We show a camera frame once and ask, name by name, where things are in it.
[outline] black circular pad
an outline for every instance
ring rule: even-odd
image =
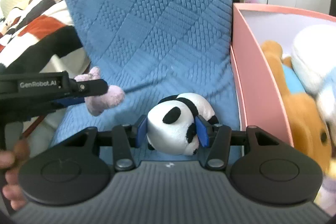
[[[110,169],[82,147],[58,146],[24,164],[19,184],[28,200],[50,206],[86,201],[110,181]]]
[[[230,174],[242,195],[281,206],[313,201],[322,177],[315,161],[287,145],[254,148],[234,163]]]
[[[267,160],[260,165],[260,173],[273,181],[290,181],[299,171],[298,166],[289,160]]]

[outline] blue quilted fabric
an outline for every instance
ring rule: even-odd
[[[92,64],[109,84],[132,92],[99,117],[92,117],[83,104],[69,107],[52,145],[88,126],[103,131],[133,123],[163,97],[183,92],[201,94],[222,123],[239,129],[230,63],[232,0],[66,2]],[[133,153],[137,161],[177,159],[151,152],[145,144]],[[237,158],[239,148],[232,153]],[[111,155],[110,149],[102,150],[106,161]]]

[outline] panda ear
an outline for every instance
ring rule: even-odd
[[[219,123],[218,118],[216,115],[213,115],[209,120],[208,120],[209,124],[216,124]]]
[[[175,106],[167,112],[167,114],[163,117],[162,121],[163,123],[166,124],[172,124],[178,120],[180,115],[181,115],[181,109]]]
[[[165,98],[161,99],[160,102],[158,102],[158,104],[161,104],[161,103],[167,102],[167,101],[175,100],[177,97],[178,97],[178,95],[171,95],[171,96],[165,97]]]

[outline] brown teddy bear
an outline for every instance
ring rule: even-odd
[[[277,42],[266,41],[261,49],[278,85],[294,147],[315,160],[324,172],[328,172],[331,141],[314,99],[305,92],[292,94],[288,89],[282,64],[291,68],[291,60],[282,60],[282,47]]]

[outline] bear eye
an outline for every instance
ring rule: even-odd
[[[327,136],[325,131],[321,132],[320,138],[321,138],[321,142],[322,142],[323,145],[327,144],[328,136]]]

